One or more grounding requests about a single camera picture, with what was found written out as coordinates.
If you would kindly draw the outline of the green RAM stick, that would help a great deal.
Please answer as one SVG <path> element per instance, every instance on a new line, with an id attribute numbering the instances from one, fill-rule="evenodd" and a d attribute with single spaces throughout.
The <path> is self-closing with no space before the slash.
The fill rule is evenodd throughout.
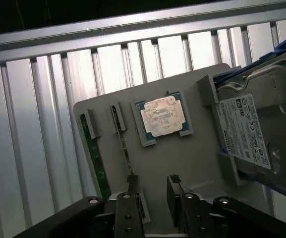
<path id="1" fill-rule="evenodd" d="M 94 170 L 93 175 L 97 181 L 99 193 L 104 201 L 108 201 L 112 193 L 98 146 L 98 140 L 90 134 L 90 127 L 87 123 L 85 114 L 80 115 L 80 121 L 87 142 L 90 162 L 92 163 Z"/>

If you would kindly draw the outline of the dark RAM stick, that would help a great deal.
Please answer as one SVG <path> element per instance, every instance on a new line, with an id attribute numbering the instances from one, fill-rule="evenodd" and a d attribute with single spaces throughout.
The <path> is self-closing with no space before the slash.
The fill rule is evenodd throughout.
<path id="1" fill-rule="evenodd" d="M 113 114 L 116 131 L 117 131 L 117 134 L 118 134 L 118 137 L 119 137 L 119 140 L 120 140 L 120 143 L 121 143 L 121 147 L 122 147 L 122 150 L 123 150 L 123 153 L 124 153 L 124 158 L 125 158 L 125 161 L 126 161 L 128 172 L 129 172 L 130 175 L 134 175 L 134 172 L 133 172 L 133 169 L 132 169 L 132 165 L 131 165 L 131 162 L 130 162 L 130 159 L 129 159 L 128 150 L 127 150 L 127 147 L 126 147 L 126 142 L 125 142 L 125 139 L 123 137 L 123 131 L 121 130 L 121 124 L 120 124 L 120 121 L 119 121 L 119 117 L 117 115 L 116 107 L 115 106 L 111 106 L 111 111 L 112 111 L 112 114 Z"/>

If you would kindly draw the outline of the grey parts rack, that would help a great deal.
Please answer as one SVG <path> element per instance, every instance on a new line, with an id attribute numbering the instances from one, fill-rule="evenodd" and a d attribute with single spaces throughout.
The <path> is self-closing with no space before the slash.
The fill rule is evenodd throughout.
<path id="1" fill-rule="evenodd" d="M 167 205 L 167 177 L 172 174 L 179 176 L 182 186 L 187 191 L 202 195 L 208 202 L 225 195 L 270 214 L 269 202 L 260 184 L 243 181 L 241 185 L 236 186 L 230 180 L 233 175 L 230 159 L 226 159 L 224 168 L 220 166 L 223 156 L 217 137 L 216 122 L 211 109 L 201 104 L 197 81 L 205 76 L 227 72 L 230 72 L 230 67 L 221 63 L 88 98 L 74 105 L 75 121 L 95 190 L 100 197 L 80 115 L 85 114 L 90 134 L 98 140 L 111 193 L 124 192 L 128 187 L 126 179 L 129 172 L 111 111 L 111 106 L 116 107 L 132 169 L 139 177 L 144 228 L 147 232 L 174 232 Z M 156 139 L 156 144 L 143 147 L 131 103 L 161 98 L 168 91 L 183 92 L 193 133 L 184 137 L 180 137 L 178 133 L 161 136 Z"/>

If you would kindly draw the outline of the silver CPU chip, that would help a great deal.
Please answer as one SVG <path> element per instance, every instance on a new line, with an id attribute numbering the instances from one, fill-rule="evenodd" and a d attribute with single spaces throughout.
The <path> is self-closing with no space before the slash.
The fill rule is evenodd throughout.
<path id="1" fill-rule="evenodd" d="M 183 92 L 168 91 L 164 97 L 131 103 L 139 138 L 143 147 L 156 144 L 161 136 L 193 133 L 191 117 Z"/>

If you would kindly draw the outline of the silver hard disk drive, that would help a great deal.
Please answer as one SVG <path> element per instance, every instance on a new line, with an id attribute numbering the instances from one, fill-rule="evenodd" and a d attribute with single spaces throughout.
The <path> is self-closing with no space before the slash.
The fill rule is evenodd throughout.
<path id="1" fill-rule="evenodd" d="M 271 167 L 248 162 L 237 167 L 246 177 L 286 195 L 286 57 L 226 80 L 217 92 L 220 99 L 252 94 Z"/>

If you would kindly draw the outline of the aluminium frame rail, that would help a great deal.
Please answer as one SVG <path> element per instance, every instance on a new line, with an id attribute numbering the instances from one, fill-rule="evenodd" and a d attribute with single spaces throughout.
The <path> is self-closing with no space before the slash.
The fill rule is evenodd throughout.
<path id="1" fill-rule="evenodd" d="M 228 0 L 0 34 L 0 63 L 286 20 L 286 0 Z"/>

